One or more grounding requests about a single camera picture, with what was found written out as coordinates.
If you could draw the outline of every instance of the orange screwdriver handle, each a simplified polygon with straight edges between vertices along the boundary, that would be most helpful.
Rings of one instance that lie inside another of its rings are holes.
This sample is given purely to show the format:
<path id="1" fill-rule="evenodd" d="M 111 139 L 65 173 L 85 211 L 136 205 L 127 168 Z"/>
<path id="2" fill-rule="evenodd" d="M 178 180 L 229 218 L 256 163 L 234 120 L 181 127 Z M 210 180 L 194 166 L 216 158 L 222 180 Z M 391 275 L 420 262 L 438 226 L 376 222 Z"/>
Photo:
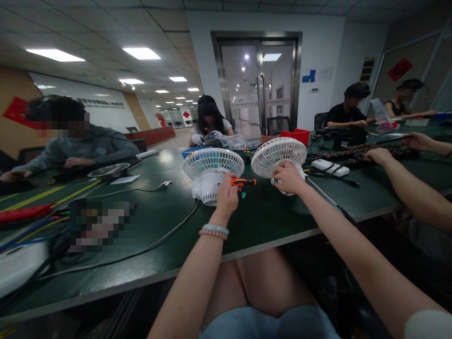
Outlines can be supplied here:
<path id="1" fill-rule="evenodd" d="M 231 184 L 232 186 L 245 186 L 245 185 L 255 185 L 257 183 L 256 179 L 251 179 L 251 180 L 247 180 L 247 179 L 242 179 L 242 178 L 233 178 L 231 179 Z"/>

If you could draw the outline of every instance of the white power adapter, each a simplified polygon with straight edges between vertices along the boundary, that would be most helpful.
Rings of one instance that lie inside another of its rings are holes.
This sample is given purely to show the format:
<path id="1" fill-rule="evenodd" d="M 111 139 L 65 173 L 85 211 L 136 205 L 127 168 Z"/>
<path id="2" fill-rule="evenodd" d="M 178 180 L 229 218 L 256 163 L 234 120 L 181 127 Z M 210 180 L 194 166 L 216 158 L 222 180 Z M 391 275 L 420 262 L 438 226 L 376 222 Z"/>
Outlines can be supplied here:
<path id="1" fill-rule="evenodd" d="M 350 172 L 350 168 L 348 167 L 344 166 L 341 167 L 341 165 L 333 164 L 332 162 L 321 159 L 313 161 L 311 165 L 319 170 L 323 170 L 326 173 L 330 173 L 336 177 L 343 177 L 344 175 L 347 175 Z"/>
<path id="2" fill-rule="evenodd" d="M 0 298 L 17 290 L 47 260 L 46 242 L 8 250 L 0 255 Z"/>

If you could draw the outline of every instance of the black tank top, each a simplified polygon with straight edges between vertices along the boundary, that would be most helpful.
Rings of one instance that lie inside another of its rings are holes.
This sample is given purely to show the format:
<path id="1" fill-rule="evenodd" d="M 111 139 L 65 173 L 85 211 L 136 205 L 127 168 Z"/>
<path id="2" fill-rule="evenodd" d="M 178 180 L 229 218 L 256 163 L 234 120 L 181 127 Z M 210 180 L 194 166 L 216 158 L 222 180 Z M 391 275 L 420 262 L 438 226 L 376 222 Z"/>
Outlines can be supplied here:
<path id="1" fill-rule="evenodd" d="M 402 113 L 405 113 L 405 106 L 403 103 L 400 103 L 400 108 L 397 108 L 396 105 L 391 100 L 385 102 L 384 104 L 386 105 L 387 103 L 391 103 L 392 111 L 394 112 L 395 116 L 401 116 Z"/>

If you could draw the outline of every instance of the white desk fan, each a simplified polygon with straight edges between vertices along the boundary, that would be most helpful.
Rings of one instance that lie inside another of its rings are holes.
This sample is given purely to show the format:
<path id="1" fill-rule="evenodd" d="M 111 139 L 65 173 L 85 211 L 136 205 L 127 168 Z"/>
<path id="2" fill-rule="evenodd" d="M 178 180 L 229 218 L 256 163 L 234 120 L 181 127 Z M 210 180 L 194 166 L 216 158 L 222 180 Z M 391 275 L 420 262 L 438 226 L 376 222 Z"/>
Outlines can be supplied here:
<path id="1" fill-rule="evenodd" d="M 206 206 L 216 206 L 218 186 L 226 172 L 240 177 L 245 170 L 243 159 L 222 148 L 205 148 L 193 152 L 184 162 L 184 172 L 193 180 L 192 195 Z"/>
<path id="2" fill-rule="evenodd" d="M 262 144 L 251 160 L 254 173 L 262 178 L 273 178 L 273 170 L 283 161 L 290 161 L 297 166 L 303 179 L 306 174 L 301 165 L 305 162 L 307 149 L 304 144 L 290 137 L 279 137 Z M 280 190 L 284 195 L 293 195 Z"/>

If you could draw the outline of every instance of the white glove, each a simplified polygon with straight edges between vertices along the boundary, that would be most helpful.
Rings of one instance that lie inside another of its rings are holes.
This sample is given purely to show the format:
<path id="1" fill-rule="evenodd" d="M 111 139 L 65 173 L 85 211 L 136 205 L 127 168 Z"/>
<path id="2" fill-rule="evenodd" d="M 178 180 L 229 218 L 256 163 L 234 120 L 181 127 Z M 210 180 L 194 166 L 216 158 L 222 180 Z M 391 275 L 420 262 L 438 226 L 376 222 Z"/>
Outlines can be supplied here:
<path id="1" fill-rule="evenodd" d="M 204 145 L 204 138 L 202 137 L 201 134 L 193 134 L 192 135 L 192 141 L 197 146 Z"/>
<path id="2" fill-rule="evenodd" d="M 211 134 L 214 136 L 215 139 L 221 139 L 221 137 L 224 137 L 223 133 L 218 131 L 213 131 Z"/>

